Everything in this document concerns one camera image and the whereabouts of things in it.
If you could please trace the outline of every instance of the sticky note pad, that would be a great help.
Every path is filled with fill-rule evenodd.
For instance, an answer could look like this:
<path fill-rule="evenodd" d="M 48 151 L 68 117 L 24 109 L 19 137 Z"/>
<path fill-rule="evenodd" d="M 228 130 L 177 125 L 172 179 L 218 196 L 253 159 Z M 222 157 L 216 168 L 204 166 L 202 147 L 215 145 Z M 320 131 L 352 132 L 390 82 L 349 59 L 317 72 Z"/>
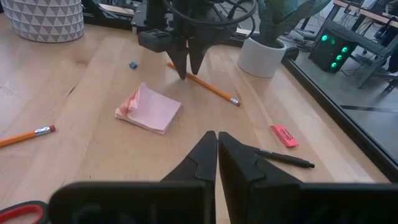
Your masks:
<path fill-rule="evenodd" d="M 145 83 L 141 83 L 116 109 L 115 117 L 146 130 L 164 134 L 180 106 L 180 102 L 150 90 Z"/>

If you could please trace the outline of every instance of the red scissor handle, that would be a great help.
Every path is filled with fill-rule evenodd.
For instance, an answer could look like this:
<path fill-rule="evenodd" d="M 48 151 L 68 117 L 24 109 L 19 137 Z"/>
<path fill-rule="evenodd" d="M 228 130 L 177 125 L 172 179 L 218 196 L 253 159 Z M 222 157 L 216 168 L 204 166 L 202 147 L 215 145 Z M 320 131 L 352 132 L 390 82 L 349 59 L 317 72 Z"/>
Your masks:
<path fill-rule="evenodd" d="M 47 204 L 41 201 L 23 202 L 0 211 L 0 223 L 28 213 L 37 213 L 39 217 L 33 224 L 47 223 Z"/>

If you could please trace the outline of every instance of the yellow pencil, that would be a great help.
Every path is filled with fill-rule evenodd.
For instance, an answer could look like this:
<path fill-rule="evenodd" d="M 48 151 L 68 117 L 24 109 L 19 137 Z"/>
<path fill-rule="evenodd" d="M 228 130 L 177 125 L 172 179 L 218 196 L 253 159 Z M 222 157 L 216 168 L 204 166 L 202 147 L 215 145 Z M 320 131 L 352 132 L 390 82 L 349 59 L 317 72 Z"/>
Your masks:
<path fill-rule="evenodd" d="M 173 63 L 167 62 L 166 65 L 175 70 L 175 67 L 174 67 Z M 220 97 L 228 100 L 232 104 L 234 104 L 236 106 L 241 106 L 241 102 L 239 102 L 239 100 L 232 98 L 231 96 L 229 96 L 227 93 L 223 92 L 222 90 L 219 90 L 215 86 L 213 86 L 213 85 L 201 80 L 196 75 L 192 75 L 191 73 L 187 72 L 187 77 L 192 79 L 193 81 L 201 84 L 202 86 L 206 87 L 207 89 L 209 89 L 213 93 L 216 93 Z"/>
<path fill-rule="evenodd" d="M 20 142 L 20 141 L 25 141 L 26 139 L 34 138 L 34 137 L 37 137 L 37 136 L 40 136 L 40 135 L 43 135 L 43 134 L 48 134 L 48 133 L 51 133 L 51 132 L 54 132 L 54 131 L 55 131 L 55 126 L 54 125 L 50 125 L 50 126 L 47 126 L 47 127 L 39 128 L 39 129 L 37 129 L 35 131 L 31 131 L 31 132 L 28 132 L 28 133 L 12 136 L 12 137 L 9 137 L 7 139 L 3 139 L 3 140 L 0 139 L 0 147 L 8 146 L 10 144 L 14 144 L 14 143 L 17 143 L 17 142 Z"/>

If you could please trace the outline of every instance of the geometric pattern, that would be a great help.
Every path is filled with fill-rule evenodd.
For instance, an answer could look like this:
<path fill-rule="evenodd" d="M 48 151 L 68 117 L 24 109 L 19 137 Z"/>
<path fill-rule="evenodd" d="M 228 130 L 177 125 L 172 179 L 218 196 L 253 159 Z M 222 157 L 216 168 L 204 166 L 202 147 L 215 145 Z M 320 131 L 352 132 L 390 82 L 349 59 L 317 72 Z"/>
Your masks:
<path fill-rule="evenodd" d="M 66 42 L 83 35 L 81 0 L 0 0 L 14 32 L 38 42 Z"/>

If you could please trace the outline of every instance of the metal ferrule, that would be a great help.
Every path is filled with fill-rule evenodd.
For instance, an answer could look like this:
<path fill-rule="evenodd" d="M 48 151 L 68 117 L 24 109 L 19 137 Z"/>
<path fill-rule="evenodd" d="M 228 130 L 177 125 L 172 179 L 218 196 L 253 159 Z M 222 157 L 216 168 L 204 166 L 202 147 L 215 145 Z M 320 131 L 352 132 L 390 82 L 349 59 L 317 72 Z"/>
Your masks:
<path fill-rule="evenodd" d="M 39 128 L 35 131 L 36 136 L 40 136 L 42 134 L 47 134 L 50 133 L 50 127 L 43 127 L 43 128 Z"/>
<path fill-rule="evenodd" d="M 240 105 L 240 102 L 239 102 L 238 100 L 234 99 L 234 98 L 229 99 L 229 101 L 230 101 L 231 103 L 233 103 L 234 105 L 236 105 L 236 106 L 239 106 L 239 105 Z"/>

